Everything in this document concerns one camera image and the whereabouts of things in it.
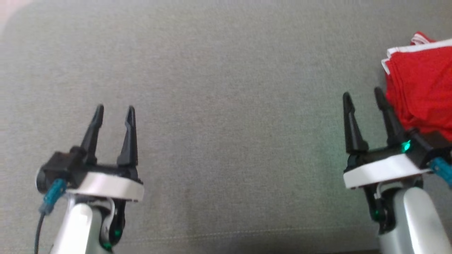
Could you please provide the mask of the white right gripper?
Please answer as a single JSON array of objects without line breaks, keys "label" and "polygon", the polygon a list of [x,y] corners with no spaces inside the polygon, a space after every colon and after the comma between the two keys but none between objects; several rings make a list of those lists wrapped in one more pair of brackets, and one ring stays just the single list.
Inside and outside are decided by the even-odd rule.
[{"label": "white right gripper", "polygon": [[383,115],[388,147],[369,150],[363,139],[355,117],[355,106],[349,92],[343,94],[345,149],[349,154],[347,167],[343,173],[344,186],[347,189],[399,180],[431,173],[426,167],[418,167],[409,157],[413,150],[407,141],[405,129],[398,119],[394,108],[386,99],[382,88],[374,88],[378,109]]}]

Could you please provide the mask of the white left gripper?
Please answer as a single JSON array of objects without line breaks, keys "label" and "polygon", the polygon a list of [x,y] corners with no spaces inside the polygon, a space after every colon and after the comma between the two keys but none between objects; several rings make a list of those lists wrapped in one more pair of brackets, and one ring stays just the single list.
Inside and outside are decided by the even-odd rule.
[{"label": "white left gripper", "polygon": [[103,125],[104,106],[99,104],[84,135],[81,147],[86,152],[84,162],[66,172],[67,191],[72,194],[142,201],[145,188],[138,176],[137,124],[134,106],[126,114],[126,135],[115,164],[97,164],[96,148]]}]

